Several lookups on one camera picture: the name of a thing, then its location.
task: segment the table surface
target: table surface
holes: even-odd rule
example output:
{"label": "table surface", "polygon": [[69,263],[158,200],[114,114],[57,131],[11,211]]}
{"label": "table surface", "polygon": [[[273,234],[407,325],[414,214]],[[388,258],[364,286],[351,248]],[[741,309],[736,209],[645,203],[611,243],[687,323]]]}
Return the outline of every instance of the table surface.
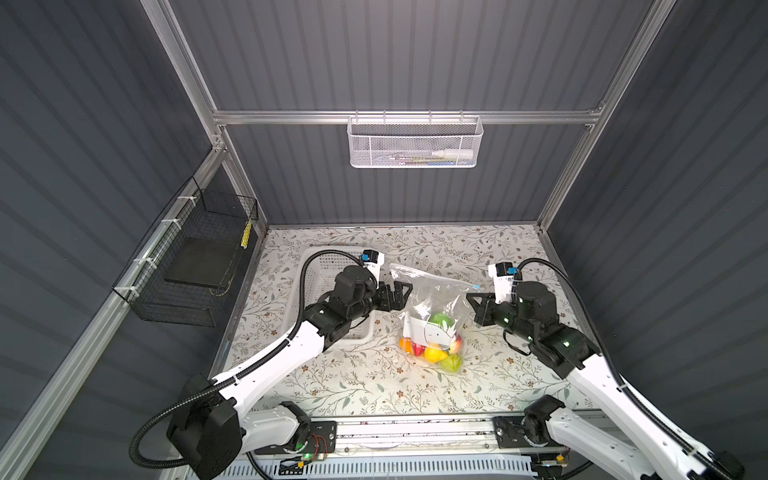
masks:
{"label": "table surface", "polygon": [[[393,262],[466,280],[483,292],[493,291],[489,263],[547,258],[532,225],[270,230],[227,369],[280,334],[301,253],[319,245],[359,245],[383,252],[382,280],[388,283],[389,263]],[[561,321],[578,328],[553,271],[529,264],[524,275],[553,291]],[[378,312],[370,342],[317,356],[278,383],[256,408],[292,400],[312,416],[519,411],[545,393],[572,409],[594,408],[581,392],[538,360],[511,350],[497,326],[465,323],[464,365],[455,374],[403,352],[398,345],[401,333],[398,312]]]}

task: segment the black wire basket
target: black wire basket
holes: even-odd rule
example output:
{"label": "black wire basket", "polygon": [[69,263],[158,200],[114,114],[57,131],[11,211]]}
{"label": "black wire basket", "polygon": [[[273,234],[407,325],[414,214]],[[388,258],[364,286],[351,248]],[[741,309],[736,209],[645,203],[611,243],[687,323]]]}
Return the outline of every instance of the black wire basket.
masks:
{"label": "black wire basket", "polygon": [[[162,220],[161,235],[154,247],[142,257],[141,247],[123,270],[120,279],[132,263],[139,262],[135,280],[113,285],[139,318],[152,322],[183,323],[196,326],[216,326],[229,319],[231,298],[237,296],[244,268],[241,260],[253,251],[256,243],[258,220],[256,199],[198,189],[187,198],[173,220]],[[176,275],[179,262],[208,260],[205,254],[190,257],[195,245],[216,249],[214,271],[208,273],[214,281],[196,283],[196,280],[171,278]]]}

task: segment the yellow tag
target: yellow tag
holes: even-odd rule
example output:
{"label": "yellow tag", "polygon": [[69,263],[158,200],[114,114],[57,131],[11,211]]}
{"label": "yellow tag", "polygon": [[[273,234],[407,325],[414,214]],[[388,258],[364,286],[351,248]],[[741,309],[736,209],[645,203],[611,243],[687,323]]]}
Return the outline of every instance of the yellow tag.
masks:
{"label": "yellow tag", "polygon": [[253,226],[253,221],[248,220],[248,223],[245,225],[245,230],[243,231],[243,239],[240,241],[240,246],[242,248],[248,248],[248,239],[250,238],[250,228]]}

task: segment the white mesh basket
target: white mesh basket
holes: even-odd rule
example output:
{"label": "white mesh basket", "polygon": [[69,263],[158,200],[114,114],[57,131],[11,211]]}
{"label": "white mesh basket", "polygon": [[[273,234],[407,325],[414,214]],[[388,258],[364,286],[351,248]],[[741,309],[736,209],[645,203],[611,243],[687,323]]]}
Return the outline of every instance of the white mesh basket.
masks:
{"label": "white mesh basket", "polygon": [[[296,271],[296,276],[293,279],[293,286],[291,287],[290,295],[288,296],[288,303],[286,304],[286,312],[283,317],[283,327],[280,330],[280,334],[287,332],[293,328],[296,323],[296,318],[299,315],[299,275],[301,275],[301,267],[306,262],[306,259],[310,258],[313,254],[321,250],[341,250],[349,252],[354,256],[359,256],[362,251],[370,247],[346,247],[337,245],[325,245],[321,247],[309,247],[301,254],[301,260],[299,260],[299,269]],[[336,275],[338,275],[345,266],[353,265],[353,262],[342,255],[322,255],[312,260],[312,263],[306,269],[306,276],[304,277],[304,305],[310,305],[315,303],[325,292],[333,290],[336,285]],[[352,326],[355,326],[360,320],[354,320]],[[373,310],[367,320],[363,321],[360,326],[355,329],[351,329],[344,338],[334,343],[330,348],[346,346],[362,345],[368,343],[373,338],[373,323],[376,321],[376,311]]]}
{"label": "white mesh basket", "polygon": [[477,164],[480,117],[350,117],[349,162],[356,168],[470,168]]}

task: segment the corrugated wall panel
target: corrugated wall panel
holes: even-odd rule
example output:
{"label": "corrugated wall panel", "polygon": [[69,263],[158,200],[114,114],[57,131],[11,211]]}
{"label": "corrugated wall panel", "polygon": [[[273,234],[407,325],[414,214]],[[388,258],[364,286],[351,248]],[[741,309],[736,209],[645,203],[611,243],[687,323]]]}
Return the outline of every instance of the corrugated wall panel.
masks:
{"label": "corrugated wall panel", "polygon": [[571,110],[650,2],[171,2],[219,109]]}
{"label": "corrugated wall panel", "polygon": [[[139,2],[0,2],[0,84],[1,445],[210,143]],[[154,478],[131,430],[220,335],[129,316],[28,478]]]}
{"label": "corrugated wall panel", "polygon": [[273,224],[536,220],[584,128],[485,128],[478,166],[359,169],[343,126],[228,127]]}
{"label": "corrugated wall panel", "polygon": [[550,235],[622,371],[768,466],[768,3],[678,2]]}

